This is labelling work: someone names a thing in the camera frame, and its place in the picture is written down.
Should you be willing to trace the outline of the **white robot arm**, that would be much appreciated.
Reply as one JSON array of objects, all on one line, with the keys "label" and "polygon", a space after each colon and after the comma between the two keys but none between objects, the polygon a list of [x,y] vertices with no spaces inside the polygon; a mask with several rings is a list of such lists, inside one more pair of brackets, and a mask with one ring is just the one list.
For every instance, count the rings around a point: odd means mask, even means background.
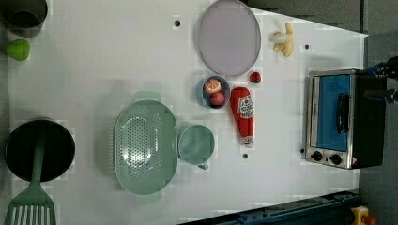
[{"label": "white robot arm", "polygon": [[[398,56],[390,58],[387,62],[381,62],[375,66],[369,67],[365,70],[365,74],[376,77],[398,80]],[[397,90],[367,90],[364,96],[369,99],[374,99],[386,103],[395,103],[398,99]]]}]

